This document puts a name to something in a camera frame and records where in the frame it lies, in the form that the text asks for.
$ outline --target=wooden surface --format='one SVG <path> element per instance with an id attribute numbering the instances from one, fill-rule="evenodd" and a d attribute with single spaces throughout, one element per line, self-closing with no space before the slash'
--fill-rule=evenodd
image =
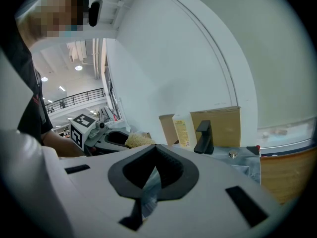
<path id="1" fill-rule="evenodd" d="M 262 186 L 281 204 L 298 197 L 311 176 L 317 148 L 284 156 L 261 157 Z"/>

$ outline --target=paper label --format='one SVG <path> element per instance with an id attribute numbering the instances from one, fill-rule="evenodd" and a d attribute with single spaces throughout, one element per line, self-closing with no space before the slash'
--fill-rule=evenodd
<path id="1" fill-rule="evenodd" d="M 175 120 L 174 125 L 179 139 L 179 144 L 182 147 L 190 147 L 185 120 Z"/>

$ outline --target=railing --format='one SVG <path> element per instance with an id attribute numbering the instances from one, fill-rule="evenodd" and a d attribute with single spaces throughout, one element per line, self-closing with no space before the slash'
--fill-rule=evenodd
<path id="1" fill-rule="evenodd" d="M 97 98 L 100 98 L 103 96 L 105 96 L 104 89 L 99 88 L 99 89 L 75 94 L 75 95 L 68 96 L 66 98 L 54 101 L 52 103 L 46 104 L 45 108 L 46 108 L 47 113 L 50 114 L 50 113 L 53 113 L 57 110 L 68 108 L 70 106 L 73 106 L 73 105 L 76 105 L 76 104 L 79 104 L 79 103 L 82 103 L 85 101 L 97 99 Z"/>

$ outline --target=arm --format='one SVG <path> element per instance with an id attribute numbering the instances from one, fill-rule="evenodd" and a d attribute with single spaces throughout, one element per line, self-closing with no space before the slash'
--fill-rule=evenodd
<path id="1" fill-rule="evenodd" d="M 57 135 L 53 131 L 48 131 L 41 135 L 45 146 L 53 148 L 59 157 L 79 157 L 84 152 L 70 139 Z"/>

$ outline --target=bottle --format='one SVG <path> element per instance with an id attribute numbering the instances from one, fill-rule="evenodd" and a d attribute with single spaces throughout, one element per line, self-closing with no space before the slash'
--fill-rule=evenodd
<path id="1" fill-rule="evenodd" d="M 177 113 L 172 119 L 180 146 L 193 151 L 197 139 L 191 114 L 189 112 Z"/>

